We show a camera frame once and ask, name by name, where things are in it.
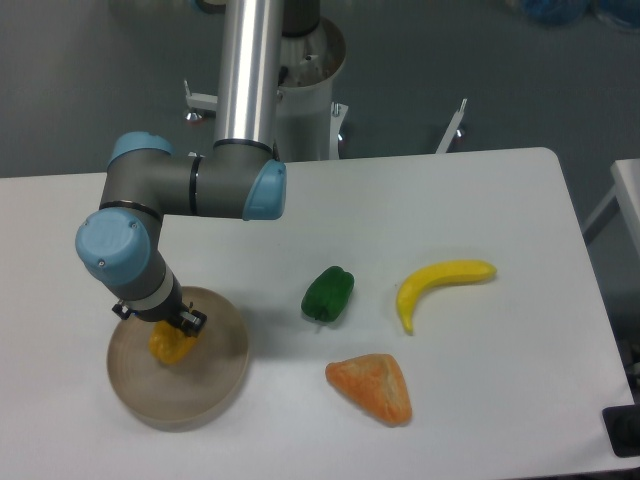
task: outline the gray floor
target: gray floor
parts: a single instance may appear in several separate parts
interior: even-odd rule
[[[640,35],[589,15],[545,29],[502,0],[323,0],[347,39],[335,97],[347,157],[435,150],[463,97],[461,151],[554,150],[582,221],[640,158]],[[114,140],[148,130],[210,149],[182,120],[182,79],[215,93],[223,18],[182,0],[0,2],[0,176],[97,172]],[[640,261],[617,218],[590,249],[619,334],[640,331]]]

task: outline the orange triangular object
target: orange triangular object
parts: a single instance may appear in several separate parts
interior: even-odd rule
[[[411,419],[411,402],[402,370],[391,355],[373,353],[330,363],[327,380],[367,412],[391,425]]]

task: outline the banana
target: banana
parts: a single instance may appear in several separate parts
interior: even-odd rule
[[[489,280],[496,272],[496,267],[482,260],[450,260],[416,270],[402,283],[396,296],[396,308],[404,330],[413,335],[413,310],[423,292],[443,285]]]

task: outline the toy green pepper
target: toy green pepper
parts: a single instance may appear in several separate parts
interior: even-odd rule
[[[354,278],[349,272],[335,266],[327,268],[307,289],[302,311],[315,320],[333,322],[347,306],[353,284]]]

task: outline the toy yellow pepper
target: toy yellow pepper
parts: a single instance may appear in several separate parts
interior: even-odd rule
[[[173,365],[189,353],[198,338],[187,337],[181,330],[162,320],[153,327],[149,337],[149,351],[162,363]]]

